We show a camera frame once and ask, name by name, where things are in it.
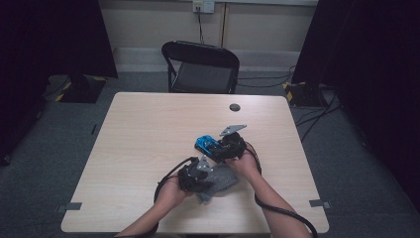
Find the chair backrest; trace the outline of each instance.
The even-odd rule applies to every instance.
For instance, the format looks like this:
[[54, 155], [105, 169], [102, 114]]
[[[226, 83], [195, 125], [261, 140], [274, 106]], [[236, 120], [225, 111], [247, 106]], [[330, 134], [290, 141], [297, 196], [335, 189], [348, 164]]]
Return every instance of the chair backrest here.
[[168, 42], [163, 45], [161, 52], [168, 65], [171, 65], [170, 60], [236, 69], [240, 65], [238, 58], [229, 50], [198, 43]]

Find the hand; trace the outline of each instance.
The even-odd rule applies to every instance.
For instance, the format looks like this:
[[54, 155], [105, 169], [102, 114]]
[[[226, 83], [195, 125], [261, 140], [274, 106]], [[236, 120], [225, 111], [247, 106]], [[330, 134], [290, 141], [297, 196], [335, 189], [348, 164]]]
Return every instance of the hand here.
[[192, 195], [192, 192], [184, 191], [179, 188], [178, 177], [169, 178], [157, 196], [156, 204], [164, 205], [168, 209], [177, 207], [185, 197]]
[[[256, 153], [254, 148], [249, 144], [247, 144], [247, 149], [252, 151], [254, 154]], [[245, 150], [244, 153], [238, 159], [227, 159], [225, 161], [238, 174], [245, 177], [245, 179], [250, 179], [250, 177], [255, 173], [259, 174], [256, 159], [247, 150]]]

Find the chair leg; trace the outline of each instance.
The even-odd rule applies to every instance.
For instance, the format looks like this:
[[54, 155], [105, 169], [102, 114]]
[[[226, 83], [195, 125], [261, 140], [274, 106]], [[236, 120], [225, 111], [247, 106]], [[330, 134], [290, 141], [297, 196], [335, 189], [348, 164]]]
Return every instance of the chair leg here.
[[172, 92], [172, 72], [167, 69], [167, 91]]

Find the electrical outlet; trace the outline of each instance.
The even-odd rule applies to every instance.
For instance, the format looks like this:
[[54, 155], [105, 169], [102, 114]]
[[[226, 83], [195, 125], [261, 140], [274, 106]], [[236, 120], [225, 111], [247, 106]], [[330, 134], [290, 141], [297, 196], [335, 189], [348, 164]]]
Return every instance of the electrical outlet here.
[[204, 13], [203, 1], [192, 1], [192, 12], [198, 12], [197, 9], [199, 9], [201, 13]]
[[214, 1], [204, 1], [204, 13], [214, 13]]

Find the baseboard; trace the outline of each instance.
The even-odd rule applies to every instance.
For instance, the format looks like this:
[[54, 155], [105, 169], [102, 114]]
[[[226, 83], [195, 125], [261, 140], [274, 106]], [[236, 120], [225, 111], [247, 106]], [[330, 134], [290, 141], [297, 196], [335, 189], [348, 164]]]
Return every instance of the baseboard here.
[[[241, 62], [240, 71], [289, 71], [300, 52], [257, 52], [232, 50]], [[166, 71], [160, 49], [115, 48], [117, 71]]]

